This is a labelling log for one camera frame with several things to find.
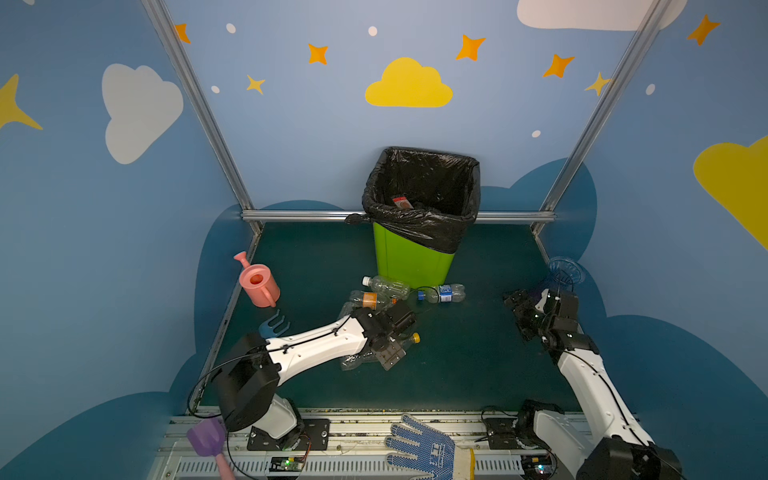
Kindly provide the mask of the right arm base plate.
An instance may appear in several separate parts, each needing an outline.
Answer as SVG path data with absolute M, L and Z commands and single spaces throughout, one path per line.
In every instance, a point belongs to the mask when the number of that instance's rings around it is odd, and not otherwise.
M 482 420 L 486 441 L 491 450 L 527 449 L 516 428 L 516 417 L 492 417 Z

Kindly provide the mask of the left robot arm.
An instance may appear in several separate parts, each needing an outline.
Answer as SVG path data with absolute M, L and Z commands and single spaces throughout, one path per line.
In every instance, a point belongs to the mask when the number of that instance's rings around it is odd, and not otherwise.
M 415 322 L 415 312 L 397 302 L 380 311 L 356 308 L 299 335 L 271 339 L 258 333 L 245 335 L 214 369 L 225 430 L 253 431 L 278 449 L 294 445 L 305 433 L 304 422 L 297 408 L 277 394 L 278 388 L 318 365 L 367 351 L 389 370 L 405 356 L 404 334 Z

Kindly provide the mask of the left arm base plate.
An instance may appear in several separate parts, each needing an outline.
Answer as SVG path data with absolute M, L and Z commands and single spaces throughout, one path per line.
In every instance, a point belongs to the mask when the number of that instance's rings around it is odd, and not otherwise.
M 300 420 L 298 425 L 278 440 L 253 426 L 248 435 L 248 451 L 326 451 L 331 422 L 326 418 Z

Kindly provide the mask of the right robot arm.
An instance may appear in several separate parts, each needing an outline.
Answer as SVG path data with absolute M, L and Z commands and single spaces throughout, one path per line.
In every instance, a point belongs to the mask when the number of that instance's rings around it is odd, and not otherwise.
M 660 447 L 633 416 L 613 385 L 596 343 L 582 331 L 578 297 L 544 289 L 503 296 L 526 341 L 539 339 L 570 385 L 591 436 L 579 432 L 554 404 L 526 400 L 516 434 L 546 447 L 575 479 L 682 479 L 673 451 Z

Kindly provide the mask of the Coke bottle yellow cap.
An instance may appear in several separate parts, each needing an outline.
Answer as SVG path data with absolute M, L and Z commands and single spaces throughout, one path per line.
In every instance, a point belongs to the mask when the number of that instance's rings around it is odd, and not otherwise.
M 414 206 L 405 196 L 395 196 L 392 198 L 394 205 L 400 210 L 413 210 Z

